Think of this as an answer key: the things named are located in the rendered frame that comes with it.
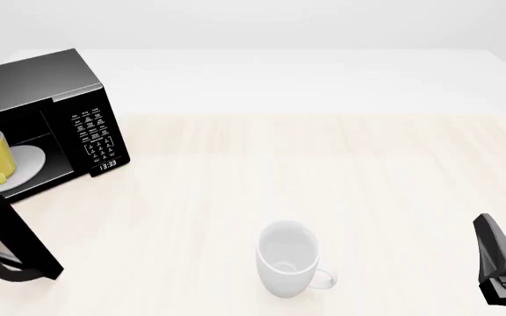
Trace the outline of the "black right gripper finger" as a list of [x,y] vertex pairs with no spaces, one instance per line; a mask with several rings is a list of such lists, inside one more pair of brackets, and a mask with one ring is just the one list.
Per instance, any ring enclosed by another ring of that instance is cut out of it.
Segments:
[[478,242],[480,268],[478,281],[506,277],[506,236],[488,213],[473,221]]

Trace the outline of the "black microwave door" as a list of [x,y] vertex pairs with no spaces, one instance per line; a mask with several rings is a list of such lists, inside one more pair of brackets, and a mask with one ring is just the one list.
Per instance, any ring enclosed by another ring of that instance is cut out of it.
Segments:
[[0,253],[0,279],[9,282],[37,278],[55,280],[63,267],[0,194],[0,241],[11,251],[11,260]]

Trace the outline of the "black microwave oven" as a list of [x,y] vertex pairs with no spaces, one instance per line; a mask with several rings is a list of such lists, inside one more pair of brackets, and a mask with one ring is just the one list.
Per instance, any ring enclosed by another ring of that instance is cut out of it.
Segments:
[[130,162],[105,87],[75,49],[0,65],[0,131],[46,155],[36,176],[2,191],[11,203]]

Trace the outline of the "white round plate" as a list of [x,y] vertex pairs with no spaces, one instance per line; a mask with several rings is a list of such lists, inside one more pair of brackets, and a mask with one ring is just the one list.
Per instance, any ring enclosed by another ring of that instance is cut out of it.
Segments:
[[24,145],[11,147],[16,170],[7,178],[7,182],[0,184],[0,191],[15,189],[30,181],[43,168],[46,162],[45,152],[34,146]]

